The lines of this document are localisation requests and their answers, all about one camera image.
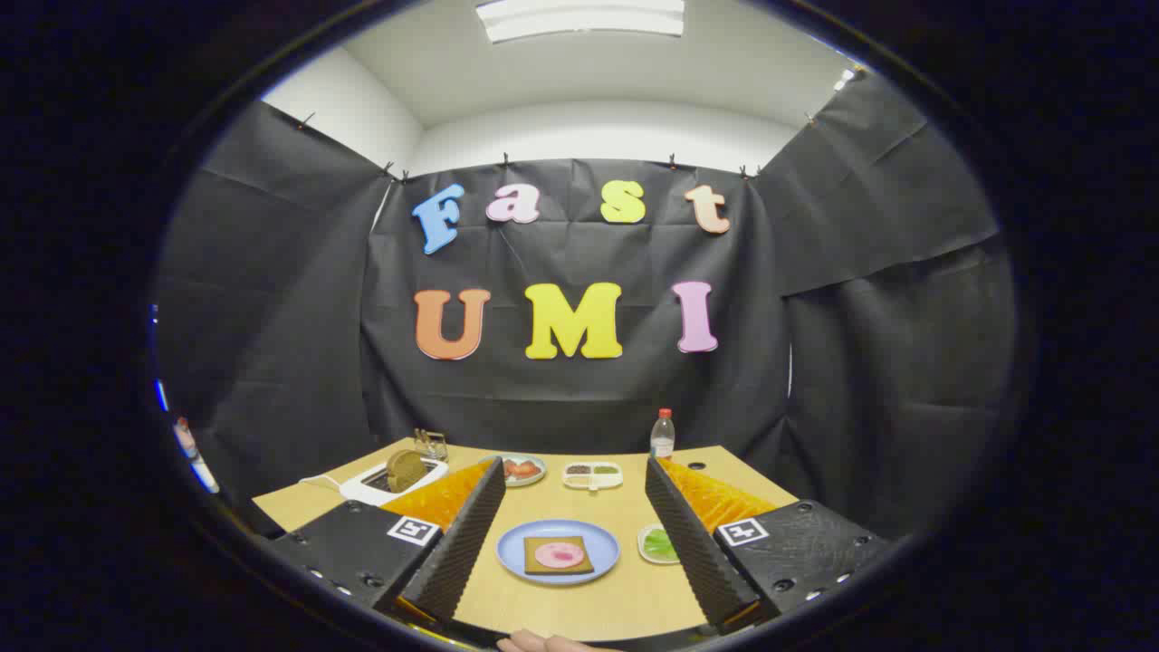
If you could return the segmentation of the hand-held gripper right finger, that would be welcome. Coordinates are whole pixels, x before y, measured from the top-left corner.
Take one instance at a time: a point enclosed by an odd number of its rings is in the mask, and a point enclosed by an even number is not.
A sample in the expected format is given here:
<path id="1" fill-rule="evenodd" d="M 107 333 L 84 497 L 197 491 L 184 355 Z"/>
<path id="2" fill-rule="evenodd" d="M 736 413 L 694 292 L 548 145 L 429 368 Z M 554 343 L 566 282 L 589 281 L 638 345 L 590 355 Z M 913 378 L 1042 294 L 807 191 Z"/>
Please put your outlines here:
<path id="1" fill-rule="evenodd" d="M 821 503 L 775 507 L 666 459 L 648 462 L 646 495 L 719 633 L 824 598 L 891 545 Z"/>

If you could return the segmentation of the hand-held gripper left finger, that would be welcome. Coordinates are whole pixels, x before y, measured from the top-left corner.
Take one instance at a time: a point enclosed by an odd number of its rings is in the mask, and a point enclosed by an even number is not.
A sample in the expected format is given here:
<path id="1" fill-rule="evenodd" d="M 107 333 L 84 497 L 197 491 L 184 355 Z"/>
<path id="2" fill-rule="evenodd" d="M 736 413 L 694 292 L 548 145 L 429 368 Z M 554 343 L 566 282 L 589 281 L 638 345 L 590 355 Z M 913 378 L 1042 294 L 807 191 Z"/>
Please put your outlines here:
<path id="1" fill-rule="evenodd" d="M 447 624 L 506 492 L 504 466 L 474 466 L 385 506 L 348 500 L 270 542 L 274 554 L 338 598 Z"/>

